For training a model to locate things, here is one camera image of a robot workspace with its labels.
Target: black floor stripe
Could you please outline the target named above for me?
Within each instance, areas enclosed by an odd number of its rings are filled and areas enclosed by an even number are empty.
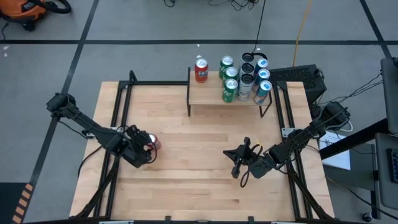
[[[398,45],[398,40],[390,41]],[[255,44],[255,40],[3,40],[0,44],[98,44],[98,45],[167,45],[167,44]],[[258,44],[295,45],[295,40],[259,40]],[[382,45],[380,40],[300,40],[300,45]]]
[[[58,122],[55,118],[51,119],[49,129],[47,130],[47,134],[45,135],[42,148],[41,148],[39,156],[37,158],[35,167],[33,168],[33,173],[30,177],[29,183],[32,184],[33,187],[36,186],[37,180],[39,179],[40,173],[41,173],[43,165],[44,165],[44,160],[47,157],[47,153],[50,148],[50,144],[51,144],[51,140],[54,135],[54,132],[55,132],[55,128],[57,127],[57,123]]]
[[[255,44],[255,40],[86,40],[98,45]],[[295,40],[259,40],[265,45],[295,45]],[[377,40],[300,40],[300,45],[380,45]]]
[[[369,22],[370,22],[370,24],[372,26],[374,34],[376,35],[378,41],[381,42],[380,46],[381,46],[381,49],[384,52],[384,56],[386,56],[387,58],[391,58],[390,51],[389,51],[387,45],[384,43],[383,36],[381,35],[379,28],[377,27],[376,21],[374,20],[374,18],[372,16],[372,13],[371,13],[371,10],[369,9],[368,4],[366,4],[365,0],[360,0],[360,1],[361,1],[361,5],[363,7],[363,10],[365,11],[366,17],[368,17],[368,20],[369,20]]]
[[[80,40],[0,40],[0,44],[79,44]]]
[[[98,5],[98,1],[99,0],[94,0],[93,5],[91,7],[90,14],[89,14],[89,16],[87,18],[87,22],[86,22],[85,28],[84,28],[83,33],[81,35],[77,50],[75,52],[75,56],[73,57],[72,64],[70,65],[67,78],[66,78],[65,83],[64,83],[63,88],[62,88],[62,92],[63,93],[66,93],[69,90],[69,86],[70,86],[70,84],[72,82],[73,74],[75,73],[76,66],[77,66],[77,63],[79,61],[80,54],[81,54],[81,51],[82,51],[83,46],[84,46],[84,40],[87,37],[88,30],[89,30],[91,22],[93,21],[93,18],[94,18],[94,13],[95,13],[96,7]],[[52,141],[52,138],[53,138],[53,135],[54,135],[56,127],[57,127],[57,120],[55,118],[52,118],[52,120],[50,122],[50,126],[49,126],[49,128],[47,130],[47,134],[45,135],[44,142],[43,142],[42,148],[41,148],[40,153],[39,153],[39,157],[38,157],[38,159],[36,161],[32,176],[30,177],[30,183],[34,187],[36,186],[36,183],[37,183],[37,181],[39,179],[39,176],[40,176],[40,173],[42,171],[42,168],[43,168],[43,165],[44,165],[44,160],[47,157],[47,153],[49,151],[50,144],[51,144],[51,141]]]
[[[63,84],[63,87],[62,87],[62,93],[67,93],[69,90],[70,84],[72,83],[72,78],[73,78],[73,75],[75,74],[77,63],[79,62],[81,51],[83,50],[83,46],[85,44],[85,40],[87,38],[88,31],[90,30],[91,23],[93,22],[95,11],[97,10],[99,1],[100,0],[94,0],[93,5],[90,10],[90,13],[88,14],[85,28],[83,29],[83,33],[81,34],[81,37],[80,37],[79,45],[77,46],[75,56],[73,57],[72,64],[70,65],[67,78],[65,79],[65,83]]]

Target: yellow cable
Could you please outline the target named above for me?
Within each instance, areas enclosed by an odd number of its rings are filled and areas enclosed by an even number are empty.
[[[307,15],[310,12],[311,5],[312,5],[312,0],[308,0],[308,5],[307,5],[307,8],[305,9],[303,21],[301,22],[300,30],[298,30],[298,35],[297,35],[297,39],[296,39],[296,45],[294,47],[293,67],[296,64],[297,46],[299,45],[299,39],[300,39],[301,31],[303,31],[305,20],[307,19]]]

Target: wooden shelf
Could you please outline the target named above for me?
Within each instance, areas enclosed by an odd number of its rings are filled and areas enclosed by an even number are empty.
[[[237,98],[231,103],[225,103],[223,95],[223,87],[221,79],[218,77],[218,72],[208,72],[207,81],[204,83],[198,83],[195,80],[195,71],[190,73],[190,94],[189,104],[190,105],[232,105],[232,106],[268,106],[268,96],[264,100],[264,103],[258,105],[253,101],[255,93],[252,91],[247,101],[241,102]]]

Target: white paper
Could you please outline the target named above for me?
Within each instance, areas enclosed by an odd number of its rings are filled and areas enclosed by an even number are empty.
[[[327,147],[334,142],[338,142],[340,139],[345,138],[346,136],[337,135],[334,132],[327,131],[322,138],[318,140],[318,146],[320,150],[324,147]],[[333,166],[341,169],[351,170],[351,163],[349,161],[349,151],[341,152],[335,156],[329,157],[327,159],[322,160],[324,165]]]

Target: soda can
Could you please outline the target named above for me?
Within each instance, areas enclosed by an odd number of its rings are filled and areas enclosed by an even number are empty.
[[[240,73],[239,73],[239,76],[238,76],[238,80],[240,80],[240,78],[242,78],[243,74],[250,74],[250,75],[253,76],[253,71],[254,71],[254,67],[250,63],[242,64],[241,69],[240,69]]]
[[[239,101],[247,101],[249,99],[253,83],[254,79],[251,74],[242,75],[241,81],[239,82],[239,91],[238,91]]]
[[[224,82],[227,79],[232,78],[233,80],[238,80],[238,70],[234,67],[229,67],[225,70],[225,74],[223,77],[223,86],[224,86]]]
[[[207,70],[209,65],[204,58],[199,58],[195,63],[195,80],[203,83],[207,80]]]
[[[259,89],[254,97],[254,102],[261,105],[266,99],[268,93],[270,92],[272,85],[269,81],[262,81],[259,85]]]
[[[244,53],[242,54],[242,63],[252,63],[254,60],[254,57],[251,53]]]
[[[260,58],[257,61],[256,66],[254,67],[254,79],[256,79],[256,76],[259,73],[260,69],[267,69],[268,68],[268,60],[265,58]]]
[[[241,73],[241,67],[242,67],[242,65],[244,63],[250,63],[251,64],[253,62],[253,60],[254,60],[254,56],[252,54],[250,54],[250,53],[242,54],[242,57],[241,57],[242,64],[239,66],[238,74]]]
[[[160,143],[159,139],[155,134],[149,134],[150,140],[152,141],[149,143],[147,146],[149,146],[151,149],[156,149],[159,150],[162,147],[162,144]]]
[[[218,70],[218,76],[220,79],[224,79],[225,70],[229,67],[234,66],[234,59],[231,56],[224,56],[220,61],[220,69]]]
[[[227,79],[224,83],[223,100],[225,103],[231,103],[235,100],[238,92],[238,82],[233,79]]]
[[[266,69],[260,69],[258,76],[254,79],[253,91],[256,93],[259,85],[262,81],[266,81],[269,79],[271,74]]]

